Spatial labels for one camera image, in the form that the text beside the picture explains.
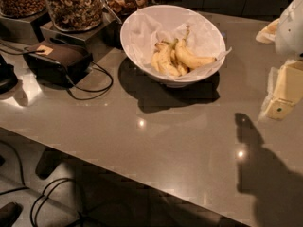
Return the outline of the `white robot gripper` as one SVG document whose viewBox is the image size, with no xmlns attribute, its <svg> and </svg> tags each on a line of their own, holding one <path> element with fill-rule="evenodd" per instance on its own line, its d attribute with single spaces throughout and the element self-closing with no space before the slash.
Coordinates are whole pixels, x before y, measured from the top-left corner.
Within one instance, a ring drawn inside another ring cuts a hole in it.
<svg viewBox="0 0 303 227">
<path fill-rule="evenodd" d="M 293 0 L 278 19 L 256 36 L 260 43 L 275 41 L 276 52 L 292 59 L 303 58 L 303 0 Z M 268 95 L 262 105 L 264 116 L 284 119 L 303 98 L 303 61 L 287 60 L 268 77 Z"/>
</svg>

